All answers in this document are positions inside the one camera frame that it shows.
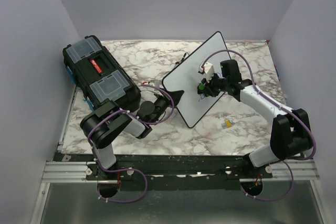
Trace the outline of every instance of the gray wall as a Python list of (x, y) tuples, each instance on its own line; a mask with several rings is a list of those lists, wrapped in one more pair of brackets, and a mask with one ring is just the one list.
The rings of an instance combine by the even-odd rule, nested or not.
[(336, 220), (336, 0), (293, 0), (270, 42), (288, 103), (309, 114), (316, 164)]
[(0, 222), (29, 223), (70, 99), (61, 50), (79, 37), (60, 0), (0, 10)]
[(62, 0), (81, 37), (269, 39), (292, 0)]

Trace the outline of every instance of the robotic arm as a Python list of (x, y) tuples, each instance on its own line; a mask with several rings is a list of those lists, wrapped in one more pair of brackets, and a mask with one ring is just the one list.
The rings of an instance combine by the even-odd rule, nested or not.
[(292, 115), (285, 112), (291, 111), (310, 129), (306, 111), (293, 110), (266, 95), (257, 86), (254, 87), (251, 80), (243, 80), (236, 60), (222, 61), (220, 67), (223, 78), (215, 73), (209, 62), (200, 67), (199, 72), (206, 77), (198, 85), (197, 93), (206, 97), (216, 97), (220, 92), (227, 92), (237, 101), (256, 110), (272, 124), (270, 143), (245, 155), (244, 160), (248, 168), (291, 158), (313, 147), (307, 131)]

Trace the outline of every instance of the marble table top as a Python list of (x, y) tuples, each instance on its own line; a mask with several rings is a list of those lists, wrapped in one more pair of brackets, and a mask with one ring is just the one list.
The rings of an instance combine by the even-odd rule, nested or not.
[[(161, 80), (174, 67), (185, 52), (191, 53), (201, 41), (103, 41), (119, 64), (136, 84), (151, 79)], [(265, 41), (227, 42), (228, 49), (243, 54), (249, 61), (256, 83), (269, 95), (284, 103), (279, 80)], [(239, 57), (243, 79), (250, 78), (247, 67)], [(142, 90), (142, 100), (155, 101), (153, 93)], [(91, 154), (91, 149), (81, 128), (80, 121), (91, 113), (76, 89), (73, 107), (65, 131), (63, 154)], [(225, 119), (234, 121), (230, 128), (223, 129)], [(153, 126), (153, 131), (144, 139), (120, 134), (112, 143), (116, 154), (152, 155), (244, 155), (269, 143), (270, 129), (266, 120), (247, 105), (229, 95), (222, 98), (208, 113), (189, 129), (175, 110), (164, 123)]]

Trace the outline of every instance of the purple cable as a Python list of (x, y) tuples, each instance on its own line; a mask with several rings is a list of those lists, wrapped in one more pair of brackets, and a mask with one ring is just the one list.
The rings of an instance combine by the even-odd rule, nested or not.
[[(109, 119), (111, 119), (112, 117), (114, 117), (115, 115), (117, 114), (120, 114), (120, 113), (128, 113), (128, 111), (126, 110), (118, 110), (118, 111), (115, 111), (113, 113), (111, 113), (110, 115), (108, 115), (106, 118), (104, 118), (100, 123), (98, 123), (89, 133), (88, 135), (88, 141), (89, 141), (89, 144), (93, 147), (93, 142), (91, 140), (91, 137), (92, 137), (92, 134), (95, 132), (95, 130), (100, 127), (102, 124), (104, 124), (106, 121), (108, 121)], [(96, 151), (95, 149), (93, 148), (92, 149), (92, 153), (93, 153), (93, 156), (94, 158), (96, 159), (97, 161), (97, 164), (99, 165), (99, 167), (104, 171), (104, 172), (107, 172), (107, 173), (117, 173), (117, 172), (124, 172), (124, 171), (127, 171), (127, 170), (133, 170), (135, 172), (138, 172), (141, 174), (141, 176), (144, 178), (145, 180), (145, 188), (142, 192), (141, 195), (139, 195), (137, 198), (135, 199), (130, 199), (130, 200), (117, 200), (117, 199), (109, 199), (109, 198), (103, 198), (101, 195), (100, 195), (100, 190), (98, 188), (98, 194), (99, 194), (99, 197), (101, 197), (102, 199), (104, 200), (107, 200), (107, 201), (110, 201), (110, 202), (116, 202), (116, 203), (132, 203), (132, 202), (136, 202), (138, 201), (139, 199), (141, 199), (145, 194), (146, 194), (146, 191), (147, 191), (147, 186), (148, 186), (148, 183), (147, 183), (147, 178), (146, 176), (144, 175), (144, 173), (138, 169), (134, 169), (134, 168), (125, 168), (125, 169), (119, 169), (119, 170), (108, 170), (106, 168), (104, 168), (102, 166), (102, 164), (100, 163), (99, 159), (98, 159), (98, 156), (96, 154)]]
[(303, 121), (301, 121), (296, 115), (294, 115), (293, 112), (287, 110), (286, 108), (283, 108), (282, 106), (280, 106), (279, 104), (277, 104), (276, 102), (274, 102), (272, 99), (269, 99), (265, 94), (263, 94), (263, 92), (261, 90), (259, 90), (256, 86), (256, 83), (254, 81), (254, 77), (253, 77), (253, 73), (252, 73), (252, 70), (251, 70), (251, 66), (250, 64), (247, 62), (246, 58), (236, 52), (236, 51), (233, 51), (233, 50), (229, 50), (229, 49), (223, 49), (223, 50), (219, 50), (217, 52), (214, 52), (213, 54), (211, 54), (210, 56), (208, 56), (205, 61), (202, 63), (202, 68), (204, 67), (205, 63), (208, 61), (208, 59), (210, 59), (213, 55), (216, 55), (220, 52), (232, 52), (238, 56), (240, 56), (243, 61), (245, 62), (247, 68), (248, 68), (248, 71), (251, 75), (251, 81), (252, 81), (252, 85), (253, 85), (253, 88), (267, 101), (269, 101), (271, 104), (273, 104), (274, 106), (276, 106), (277, 108), (279, 108), (280, 110), (283, 110), (285, 111), (286, 113), (290, 114), (299, 124), (301, 124), (301, 126), (305, 129), (305, 131), (307, 131), (308, 135), (310, 136), (311, 138), (311, 141), (313, 143), (313, 151), (311, 152), (311, 154), (308, 156), (308, 157), (304, 157), (304, 158), (301, 158), (301, 157), (293, 157), (292, 159), (295, 159), (295, 160), (308, 160), (308, 159), (311, 159), (314, 157), (315, 153), (316, 153), (316, 140), (315, 140), (315, 137), (313, 136), (313, 134), (311, 133), (311, 131), (309, 130), (309, 128), (305, 125), (305, 123)]
[(293, 188), (294, 188), (294, 176), (293, 176), (292, 169), (289, 167), (289, 165), (288, 165), (285, 161), (282, 161), (282, 162), (288, 167), (288, 170), (289, 170), (289, 173), (290, 173), (290, 177), (291, 177), (290, 187), (289, 187), (288, 191), (287, 191), (284, 195), (282, 195), (282, 196), (279, 197), (279, 198), (275, 198), (275, 199), (259, 198), (259, 197), (252, 196), (252, 195), (248, 194), (248, 193), (243, 189), (243, 187), (241, 186), (241, 188), (242, 188), (244, 194), (245, 194), (247, 197), (251, 198), (251, 199), (256, 199), (256, 200), (260, 200), (260, 201), (268, 201), (268, 202), (270, 202), (270, 201), (278, 201), (278, 200), (282, 200), (282, 199), (286, 198), (286, 197), (293, 191)]
[(162, 94), (166, 95), (166, 96), (169, 98), (170, 102), (172, 103), (172, 110), (170, 111), (170, 113), (169, 113), (165, 118), (163, 118), (162, 120), (160, 120), (160, 121), (158, 121), (158, 122), (147, 123), (147, 122), (143, 122), (143, 121), (141, 121), (141, 120), (139, 120), (139, 122), (141, 122), (141, 123), (143, 123), (143, 124), (145, 124), (145, 125), (157, 125), (157, 124), (159, 124), (159, 123), (163, 123), (163, 122), (166, 121), (168, 118), (170, 118), (170, 116), (173, 114), (173, 112), (174, 112), (174, 108), (175, 108), (175, 104), (174, 104), (174, 100), (173, 100), (173, 98), (172, 98), (166, 91), (164, 91), (163, 89), (157, 88), (157, 87), (155, 87), (155, 86), (147, 85), (147, 84), (141, 84), (141, 86), (159, 90)]

